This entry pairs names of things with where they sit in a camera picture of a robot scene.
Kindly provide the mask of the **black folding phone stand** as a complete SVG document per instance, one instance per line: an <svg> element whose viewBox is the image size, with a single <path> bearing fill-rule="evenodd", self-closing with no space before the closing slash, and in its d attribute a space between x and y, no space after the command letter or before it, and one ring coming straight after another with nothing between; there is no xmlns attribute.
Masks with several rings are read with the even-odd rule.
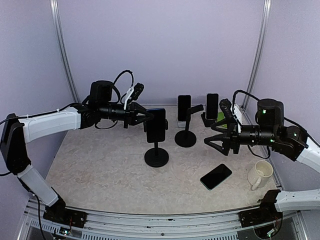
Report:
<svg viewBox="0 0 320 240"><path fill-rule="evenodd" d="M202 122L206 128L210 128L212 124L217 122L217 119L206 119L205 112L202 112L202 114L200 116L201 116Z"/></svg>

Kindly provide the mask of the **teal phone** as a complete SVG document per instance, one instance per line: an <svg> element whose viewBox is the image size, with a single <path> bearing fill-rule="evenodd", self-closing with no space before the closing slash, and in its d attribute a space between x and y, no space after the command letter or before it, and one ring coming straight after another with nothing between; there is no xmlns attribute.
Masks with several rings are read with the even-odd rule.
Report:
<svg viewBox="0 0 320 240"><path fill-rule="evenodd" d="M232 175L232 171L223 163L200 178L200 182L211 191Z"/></svg>

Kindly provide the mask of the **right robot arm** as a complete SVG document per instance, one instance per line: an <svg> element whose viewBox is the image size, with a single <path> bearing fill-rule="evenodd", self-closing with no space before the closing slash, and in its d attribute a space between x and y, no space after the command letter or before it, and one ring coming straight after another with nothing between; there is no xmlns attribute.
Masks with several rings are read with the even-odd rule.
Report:
<svg viewBox="0 0 320 240"><path fill-rule="evenodd" d="M245 125L238 122L229 101L220 102L220 108L225 119L212 124L212 129L226 124L227 130L204 139L204 143L223 155L230 150L239 152L241 145L265 146L292 161L302 163L311 169L320 170L320 146L308 132L299 124L285 126L284 105L275 99L265 98L257 101L255 125ZM256 210L256 218L266 222L275 212L319 210L320 191L284 191L269 190L263 197L260 207Z"/></svg>

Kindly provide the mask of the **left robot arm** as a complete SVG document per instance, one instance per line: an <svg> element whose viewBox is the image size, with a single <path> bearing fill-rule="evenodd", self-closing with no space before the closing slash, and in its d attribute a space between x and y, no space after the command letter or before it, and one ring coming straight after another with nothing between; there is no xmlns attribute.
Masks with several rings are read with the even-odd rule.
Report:
<svg viewBox="0 0 320 240"><path fill-rule="evenodd" d="M61 109L35 115L9 114L3 120L0 140L0 151L8 171L50 208L50 214L57 221L66 222L70 218L69 209L32 166L26 145L60 132L96 127L102 119L122 121L124 128L152 120L153 114L136 102L143 89L141 83L131 86L126 92L125 102L121 104L111 101L112 92L118 92L115 84L98 80L91 84L90 93L82 103L71 103Z"/></svg>

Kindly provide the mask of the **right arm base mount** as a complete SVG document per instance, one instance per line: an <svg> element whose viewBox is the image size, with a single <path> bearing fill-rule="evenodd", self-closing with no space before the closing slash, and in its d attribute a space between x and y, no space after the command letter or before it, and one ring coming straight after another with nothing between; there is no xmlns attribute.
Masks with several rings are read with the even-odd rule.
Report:
<svg viewBox="0 0 320 240"><path fill-rule="evenodd" d="M279 189L269 190L262 198L258 208L240 211L238 216L242 228L251 227L282 219L283 213L276 210L276 197L281 191Z"/></svg>

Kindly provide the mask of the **blue phone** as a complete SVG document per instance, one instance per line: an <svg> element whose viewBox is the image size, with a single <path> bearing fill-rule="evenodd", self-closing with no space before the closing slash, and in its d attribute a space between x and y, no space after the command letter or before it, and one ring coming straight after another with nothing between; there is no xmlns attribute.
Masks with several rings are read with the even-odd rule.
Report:
<svg viewBox="0 0 320 240"><path fill-rule="evenodd" d="M153 115L152 120L146 122L146 141L148 143L164 142L166 138L166 110L152 108L147 110Z"/></svg>

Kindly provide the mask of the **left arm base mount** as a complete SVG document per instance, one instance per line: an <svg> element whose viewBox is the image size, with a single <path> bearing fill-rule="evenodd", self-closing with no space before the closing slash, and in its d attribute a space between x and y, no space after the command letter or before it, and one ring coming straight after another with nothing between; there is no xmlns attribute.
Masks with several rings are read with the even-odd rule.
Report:
<svg viewBox="0 0 320 240"><path fill-rule="evenodd" d="M55 223L83 229L87 213L66 207L65 201L57 195L57 201L52 206L45 206L43 218Z"/></svg>

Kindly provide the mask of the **black round-base stand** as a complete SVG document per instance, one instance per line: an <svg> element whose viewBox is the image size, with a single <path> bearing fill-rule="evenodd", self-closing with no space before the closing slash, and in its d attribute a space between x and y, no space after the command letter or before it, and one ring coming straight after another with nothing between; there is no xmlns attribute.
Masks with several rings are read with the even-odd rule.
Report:
<svg viewBox="0 0 320 240"><path fill-rule="evenodd" d="M144 154L144 160L146 164L153 168L160 168L165 166L169 161L169 154L168 152L159 147L159 143L161 142L154 142L150 144L154 144L154 147L148 149Z"/></svg>
<svg viewBox="0 0 320 240"><path fill-rule="evenodd" d="M190 148L196 144L197 137L192 131L189 130L191 115L201 112L203 110L204 110L204 107L202 104L199 104L187 109L185 129L177 132L174 137L174 141L178 146L183 148Z"/></svg>

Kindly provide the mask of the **white folding phone stand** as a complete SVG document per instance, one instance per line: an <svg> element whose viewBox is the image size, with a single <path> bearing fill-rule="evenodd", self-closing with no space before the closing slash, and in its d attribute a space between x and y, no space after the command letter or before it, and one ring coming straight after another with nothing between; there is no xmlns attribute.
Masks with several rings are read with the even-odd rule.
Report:
<svg viewBox="0 0 320 240"><path fill-rule="evenodd" d="M186 127L186 121L177 121L177 126L179 128L185 128Z"/></svg>

